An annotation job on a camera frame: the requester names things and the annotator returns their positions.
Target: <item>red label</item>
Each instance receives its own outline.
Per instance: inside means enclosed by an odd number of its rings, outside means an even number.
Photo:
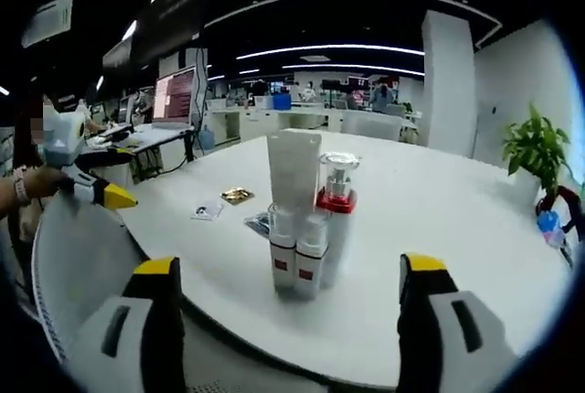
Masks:
[[[284,260],[275,259],[274,260],[274,267],[277,270],[283,270],[283,271],[287,271],[288,270],[288,267],[286,266],[286,262]]]
[[[299,277],[301,279],[305,279],[306,281],[311,281],[313,279],[313,272],[307,270],[299,270]]]

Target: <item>green leaves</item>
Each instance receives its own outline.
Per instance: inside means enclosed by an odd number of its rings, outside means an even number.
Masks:
[[[532,103],[529,110],[526,122],[505,127],[503,156],[509,159],[508,174],[523,167],[540,178],[547,191],[553,191],[560,167],[567,165],[563,145],[569,143],[569,137],[560,128],[553,128],[550,119],[541,116]]]
[[[515,174],[520,168],[520,157],[512,157],[510,159],[510,165],[508,166],[508,175]]]
[[[561,130],[560,128],[557,128],[557,136],[560,137],[560,140],[562,140],[563,143],[569,143],[569,137],[567,136],[567,134]]]

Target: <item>small card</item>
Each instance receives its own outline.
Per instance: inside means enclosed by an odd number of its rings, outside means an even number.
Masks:
[[[221,197],[232,206],[236,206],[244,201],[248,201],[250,198],[254,198],[254,194],[243,187],[232,187],[230,190],[223,192]]]
[[[215,201],[206,201],[196,206],[193,210],[191,219],[200,219],[203,221],[213,221],[218,218],[224,205]]]

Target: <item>blue bottle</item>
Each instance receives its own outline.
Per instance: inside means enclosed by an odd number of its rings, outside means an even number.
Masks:
[[[199,144],[204,151],[211,151],[216,147],[216,137],[207,125],[203,125],[203,129],[199,132]]]

